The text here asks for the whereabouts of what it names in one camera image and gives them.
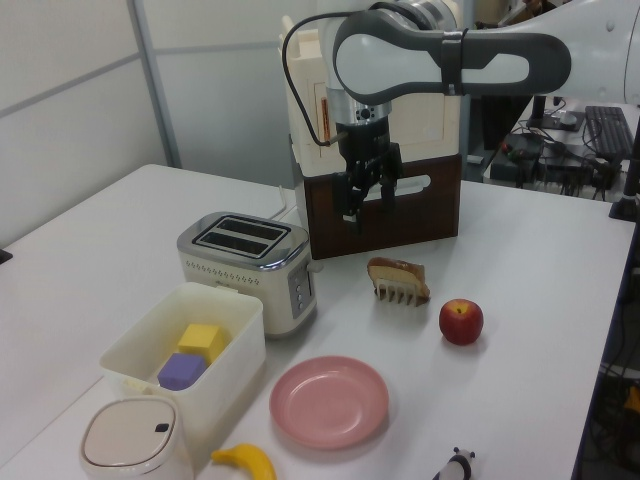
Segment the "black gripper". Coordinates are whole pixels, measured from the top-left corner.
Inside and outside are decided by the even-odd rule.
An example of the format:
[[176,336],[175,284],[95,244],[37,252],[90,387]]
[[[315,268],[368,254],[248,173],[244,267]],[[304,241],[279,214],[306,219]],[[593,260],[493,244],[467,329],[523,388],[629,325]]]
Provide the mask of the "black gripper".
[[339,152],[346,171],[333,175],[333,210],[356,233],[362,233],[364,196],[358,188],[379,182],[384,208],[395,207],[397,181],[403,176],[400,147],[391,142],[389,121],[383,117],[363,125],[338,124]]

